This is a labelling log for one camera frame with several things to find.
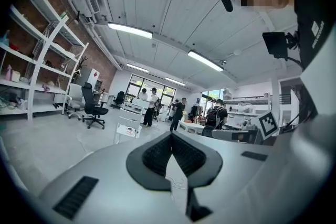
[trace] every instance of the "man in white shirt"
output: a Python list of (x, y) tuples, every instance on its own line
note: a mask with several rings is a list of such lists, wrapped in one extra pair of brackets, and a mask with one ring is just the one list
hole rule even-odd
[(140, 99), (142, 101), (147, 101), (148, 100), (148, 94), (146, 92), (147, 92), (147, 89), (143, 88), (142, 91), (138, 95), (138, 99)]
[(152, 89), (152, 98), (149, 101), (149, 106), (147, 108), (145, 118), (143, 119), (143, 125), (148, 125), (148, 127), (152, 126), (152, 117), (153, 117), (153, 111), (154, 111), (154, 105), (156, 101), (158, 100), (158, 96), (156, 95), (156, 88)]

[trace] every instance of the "fluorescent ceiling light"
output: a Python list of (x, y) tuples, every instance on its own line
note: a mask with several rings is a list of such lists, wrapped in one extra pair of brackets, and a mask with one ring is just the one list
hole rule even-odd
[(127, 66), (148, 73), (147, 69), (144, 69), (144, 68), (141, 68), (141, 67), (137, 67), (137, 66), (134, 66), (134, 65), (130, 65), (129, 63), (127, 64)]
[(204, 56), (194, 52), (193, 50), (189, 51), (188, 55), (193, 57), (194, 59), (202, 62), (202, 63), (205, 63), (207, 66), (210, 66), (217, 71), (223, 71), (224, 70), (224, 68), (220, 67), (219, 65), (215, 64), (214, 62), (210, 61), (209, 59), (205, 58)]
[(185, 84), (184, 84), (184, 83), (178, 82), (178, 81), (176, 81), (176, 80), (173, 80), (173, 79), (170, 79), (170, 78), (165, 78), (165, 80), (168, 80), (168, 81), (174, 82), (174, 83), (176, 83), (176, 84), (178, 84), (178, 85), (185, 86)]
[(152, 39), (153, 33), (149, 31), (145, 31), (133, 26), (117, 24), (117, 23), (107, 23), (107, 26), (114, 30), (124, 31), (132, 34), (136, 34), (138, 36), (146, 37)]

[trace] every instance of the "brick wall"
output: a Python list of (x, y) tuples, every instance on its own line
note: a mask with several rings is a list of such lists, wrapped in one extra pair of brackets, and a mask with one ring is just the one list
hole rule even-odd
[[(48, 0), (55, 11), (60, 15), (63, 12), (66, 12), (69, 16), (69, 21), (76, 16), (72, 11), (67, 0)], [(18, 9), (18, 11), (25, 16), (25, 18), (33, 24), (40, 32), (43, 32), (48, 26), (48, 21), (40, 14), (40, 12), (34, 7), (30, 0), (16, 0), (13, 5)], [(88, 67), (92, 67), (100, 72), (99, 80), (102, 80), (102, 89), (109, 89), (114, 74), (116, 72), (115, 66), (108, 60), (108, 58), (103, 54), (103, 52), (96, 45), (94, 40), (86, 32), (82, 24), (77, 25), (72, 22), (69, 25), (69, 28), (75, 33), (75, 35), (84, 43), (89, 43), (88, 48), (86, 49), (83, 56), (87, 56), (88, 60), (85, 61), (85, 64)], [(19, 25), (17, 25), (13, 20), (9, 19), (7, 29), (10, 30), (8, 37), (9, 41), (12, 44), (15, 44), (19, 47), (19, 51), (25, 55), (29, 55), (33, 52), (34, 47), (37, 43), (37, 40), (31, 36), (29, 33), (25, 32)], [(78, 54), (81, 52), (81, 47), (72, 46), (66, 39), (61, 35), (57, 35), (54, 39), (54, 42), (58, 43), (60, 46), (65, 48), (67, 51), (71, 51), (73, 54)], [(3, 55), (3, 50), (0, 50), (0, 57)], [(63, 57), (57, 53), (48, 50), (45, 60), (49, 60), (52, 63), (52, 66), (60, 69), (62, 62), (65, 61)], [(23, 76), (25, 74), (28, 63), (16, 56), (7, 54), (4, 61), (4, 68), (8, 65), (11, 65), (13, 70), (20, 72)], [(69, 66), (67, 73), (72, 71), (72, 66)], [(49, 70), (41, 69), (39, 72), (38, 80), (42, 82), (53, 81), (56, 83), (58, 75)], [(63, 78), (61, 80), (62, 88), (66, 87), (68, 78)]]

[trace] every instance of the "pink bottle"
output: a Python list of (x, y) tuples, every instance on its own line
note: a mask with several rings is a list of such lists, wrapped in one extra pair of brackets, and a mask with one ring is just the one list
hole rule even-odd
[(5, 80), (11, 81), (11, 78), (12, 78), (12, 67), (11, 65), (8, 65)]

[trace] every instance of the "gray floor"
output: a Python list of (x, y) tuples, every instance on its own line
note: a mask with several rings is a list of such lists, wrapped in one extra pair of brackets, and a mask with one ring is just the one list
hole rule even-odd
[[(87, 153), (113, 144), (118, 114), (119, 110), (110, 109), (102, 117), (106, 122), (105, 130), (97, 123), (87, 129), (87, 122), (78, 121), (76, 117), (69, 120), (59, 112), (37, 114), (32, 121), (7, 117), (1, 120), (6, 127), (2, 137), (19, 177), (32, 194), (38, 195), (49, 182)], [(169, 123), (155, 121), (153, 124), (157, 124), (157, 128), (144, 127), (140, 135), (169, 130)], [(120, 143), (132, 139), (122, 136)], [(186, 186), (186, 178), (174, 159), (169, 162), (167, 175), (180, 182), (179, 188)], [(179, 208), (184, 210), (185, 191), (175, 188), (173, 195), (174, 200), (182, 202)]]

